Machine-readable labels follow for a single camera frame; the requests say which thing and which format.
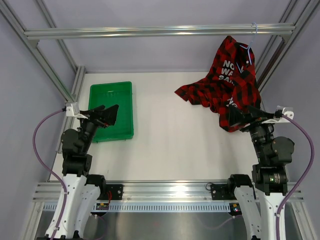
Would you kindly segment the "red black plaid shirt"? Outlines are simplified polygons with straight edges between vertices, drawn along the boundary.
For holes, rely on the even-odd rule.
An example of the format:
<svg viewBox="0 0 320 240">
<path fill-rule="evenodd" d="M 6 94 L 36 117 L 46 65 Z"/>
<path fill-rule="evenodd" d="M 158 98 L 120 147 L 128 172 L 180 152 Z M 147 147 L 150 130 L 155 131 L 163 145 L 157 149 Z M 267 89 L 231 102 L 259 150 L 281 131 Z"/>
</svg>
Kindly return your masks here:
<svg viewBox="0 0 320 240">
<path fill-rule="evenodd" d="M 229 107 L 237 107 L 243 112 L 248 106 L 260 108 L 261 96 L 256 82 L 255 55 L 250 50 L 252 65 L 245 43 L 228 35 L 221 43 L 207 75 L 191 84 L 179 87 L 175 93 L 192 105 L 201 105 L 219 115 L 219 126 L 235 132 L 241 125 L 229 125 Z"/>
</svg>

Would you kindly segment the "light blue wire hanger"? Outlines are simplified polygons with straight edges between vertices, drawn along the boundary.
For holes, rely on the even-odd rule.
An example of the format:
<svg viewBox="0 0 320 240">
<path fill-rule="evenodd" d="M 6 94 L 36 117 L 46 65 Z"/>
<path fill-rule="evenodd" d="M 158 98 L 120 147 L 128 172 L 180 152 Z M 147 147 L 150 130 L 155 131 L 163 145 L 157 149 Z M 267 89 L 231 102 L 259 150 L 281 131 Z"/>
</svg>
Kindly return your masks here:
<svg viewBox="0 0 320 240">
<path fill-rule="evenodd" d="M 245 49 L 247 51 L 247 55 L 248 55 L 248 61 L 247 61 L 247 65 L 250 65 L 252 66 L 253 65 L 253 61 L 252 61 L 252 58 L 251 58 L 251 53 L 250 53 L 250 50 L 252 49 L 252 44 L 254 43 L 255 41 L 255 38 L 258 34 L 258 25 L 256 22 L 252 22 L 252 26 L 255 27 L 255 33 L 250 41 L 250 43 L 248 44 L 247 47 L 244 47 L 243 45 L 240 45 L 241 48 Z"/>
</svg>

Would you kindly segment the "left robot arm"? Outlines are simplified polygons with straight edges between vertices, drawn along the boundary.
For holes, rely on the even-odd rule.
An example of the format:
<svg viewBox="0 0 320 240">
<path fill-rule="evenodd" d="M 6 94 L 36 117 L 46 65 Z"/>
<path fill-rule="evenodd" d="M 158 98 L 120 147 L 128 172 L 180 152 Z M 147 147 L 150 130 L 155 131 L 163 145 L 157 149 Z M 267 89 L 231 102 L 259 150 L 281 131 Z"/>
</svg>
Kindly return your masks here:
<svg viewBox="0 0 320 240">
<path fill-rule="evenodd" d="M 83 239 L 94 203 L 108 192 L 105 177 L 89 173 L 93 157 L 88 151 L 99 128 L 115 125 L 118 110 L 117 104 L 89 110 L 80 110 L 76 102 L 65 105 L 63 112 L 67 117 L 78 119 L 80 126 L 65 130 L 60 137 L 62 177 L 56 178 L 62 189 L 44 239 Z"/>
</svg>

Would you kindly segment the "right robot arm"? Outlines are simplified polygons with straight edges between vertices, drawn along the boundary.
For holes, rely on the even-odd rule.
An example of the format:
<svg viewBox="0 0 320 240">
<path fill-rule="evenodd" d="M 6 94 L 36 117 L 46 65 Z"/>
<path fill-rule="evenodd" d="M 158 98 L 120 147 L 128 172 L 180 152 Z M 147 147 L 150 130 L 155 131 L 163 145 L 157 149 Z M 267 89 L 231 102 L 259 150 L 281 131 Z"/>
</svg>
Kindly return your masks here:
<svg viewBox="0 0 320 240">
<path fill-rule="evenodd" d="M 248 132 L 257 164 L 252 166 L 252 180 L 260 201 L 261 240 L 286 239 L 285 209 L 288 177 L 285 166 L 292 162 L 295 143 L 283 136 L 274 137 L 274 124 L 288 123 L 294 118 L 289 107 L 278 107 L 275 113 L 265 112 L 252 105 L 243 111 L 235 105 L 229 107 L 228 123 Z"/>
</svg>

